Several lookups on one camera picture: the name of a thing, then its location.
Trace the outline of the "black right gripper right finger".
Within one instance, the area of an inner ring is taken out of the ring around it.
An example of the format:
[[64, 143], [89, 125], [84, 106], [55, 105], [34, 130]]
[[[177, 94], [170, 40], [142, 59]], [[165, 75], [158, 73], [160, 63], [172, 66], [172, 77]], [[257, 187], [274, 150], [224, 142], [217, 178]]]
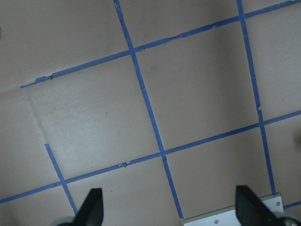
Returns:
[[248, 186], [236, 186], [236, 217], [242, 226], [284, 226]]

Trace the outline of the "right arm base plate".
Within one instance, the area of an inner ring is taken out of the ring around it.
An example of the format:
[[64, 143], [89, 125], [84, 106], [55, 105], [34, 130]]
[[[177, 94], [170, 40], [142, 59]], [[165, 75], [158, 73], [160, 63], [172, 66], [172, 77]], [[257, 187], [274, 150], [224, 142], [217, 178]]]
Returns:
[[[284, 213], [282, 197], [279, 194], [261, 197], [260, 200], [273, 213]], [[235, 206], [209, 212], [183, 221], [183, 226], [240, 226]]]

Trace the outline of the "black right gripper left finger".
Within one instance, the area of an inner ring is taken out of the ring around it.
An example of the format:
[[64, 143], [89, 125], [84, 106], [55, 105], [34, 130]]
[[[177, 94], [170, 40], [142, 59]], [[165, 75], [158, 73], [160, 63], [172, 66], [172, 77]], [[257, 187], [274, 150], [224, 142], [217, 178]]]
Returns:
[[102, 188], [89, 191], [80, 210], [72, 221], [73, 226], [101, 226], [104, 219]]

